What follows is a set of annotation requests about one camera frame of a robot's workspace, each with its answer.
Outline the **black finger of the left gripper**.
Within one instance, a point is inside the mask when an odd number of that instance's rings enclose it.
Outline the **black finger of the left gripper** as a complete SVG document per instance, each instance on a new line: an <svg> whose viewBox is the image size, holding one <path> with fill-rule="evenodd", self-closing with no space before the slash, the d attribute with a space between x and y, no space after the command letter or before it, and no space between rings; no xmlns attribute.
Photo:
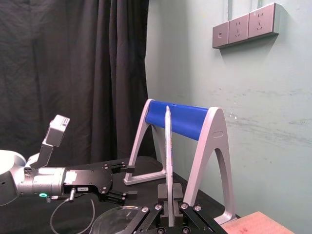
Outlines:
<svg viewBox="0 0 312 234"><path fill-rule="evenodd" d="M135 200L137 191L119 192L110 190L99 194L99 202L110 202L113 204L124 204L127 199Z"/></svg>
<svg viewBox="0 0 312 234"><path fill-rule="evenodd" d="M112 174L123 172L132 174L135 171L134 166L128 165L124 161L109 161L107 163L107 168L112 171Z"/></svg>

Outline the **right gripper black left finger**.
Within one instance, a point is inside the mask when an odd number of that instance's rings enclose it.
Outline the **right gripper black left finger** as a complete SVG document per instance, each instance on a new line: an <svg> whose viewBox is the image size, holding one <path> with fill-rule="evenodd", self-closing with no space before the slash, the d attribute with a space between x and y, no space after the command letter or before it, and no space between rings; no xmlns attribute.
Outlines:
<svg viewBox="0 0 312 234"><path fill-rule="evenodd" d="M157 189L158 201L153 206L139 207L134 218L123 230L124 234L168 234L169 227L166 222L161 220L161 216L168 214L168 195L164 188Z"/></svg>

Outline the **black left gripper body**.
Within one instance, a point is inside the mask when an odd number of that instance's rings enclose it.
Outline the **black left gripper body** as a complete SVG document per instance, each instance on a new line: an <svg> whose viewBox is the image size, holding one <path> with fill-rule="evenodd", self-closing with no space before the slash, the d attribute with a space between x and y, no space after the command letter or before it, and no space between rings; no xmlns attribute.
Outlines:
<svg viewBox="0 0 312 234"><path fill-rule="evenodd" d="M95 194L100 202L113 201L111 194L113 185L113 170L107 164L82 168L80 166L67 168L63 182L63 193Z"/></svg>

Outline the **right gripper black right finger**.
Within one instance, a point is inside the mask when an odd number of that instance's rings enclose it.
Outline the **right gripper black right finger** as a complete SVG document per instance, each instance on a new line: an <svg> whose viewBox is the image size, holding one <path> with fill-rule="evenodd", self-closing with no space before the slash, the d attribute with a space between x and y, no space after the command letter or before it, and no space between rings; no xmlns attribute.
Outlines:
<svg viewBox="0 0 312 234"><path fill-rule="evenodd" d="M180 184L174 184L175 205L174 234L220 234L221 226L204 210L200 204L190 206L183 202Z"/></svg>

